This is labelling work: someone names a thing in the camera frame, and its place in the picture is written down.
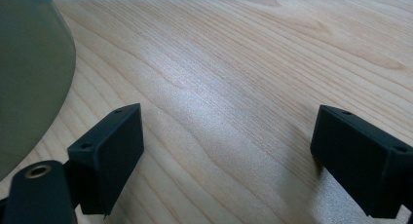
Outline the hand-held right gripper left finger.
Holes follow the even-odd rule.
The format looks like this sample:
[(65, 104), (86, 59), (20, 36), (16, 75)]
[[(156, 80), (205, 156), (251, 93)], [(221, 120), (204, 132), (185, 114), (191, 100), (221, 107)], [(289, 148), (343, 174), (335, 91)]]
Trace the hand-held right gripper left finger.
[(110, 112), (67, 149), (72, 204), (110, 214), (143, 152), (140, 105)]

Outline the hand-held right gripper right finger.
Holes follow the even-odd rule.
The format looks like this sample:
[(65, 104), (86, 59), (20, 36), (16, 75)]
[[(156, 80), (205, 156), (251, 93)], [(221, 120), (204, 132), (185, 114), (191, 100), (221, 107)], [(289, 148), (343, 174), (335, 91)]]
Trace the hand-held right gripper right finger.
[(311, 154), (373, 218), (395, 218), (405, 206), (413, 217), (413, 146), (359, 116), (319, 108)]

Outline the green ribbed plastic trash bin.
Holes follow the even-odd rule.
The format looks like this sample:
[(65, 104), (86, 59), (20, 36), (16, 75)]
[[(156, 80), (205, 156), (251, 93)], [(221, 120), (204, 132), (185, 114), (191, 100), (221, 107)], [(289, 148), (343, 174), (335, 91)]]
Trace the green ribbed plastic trash bin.
[(75, 66), (74, 39), (53, 0), (0, 0), (0, 180), (55, 120)]

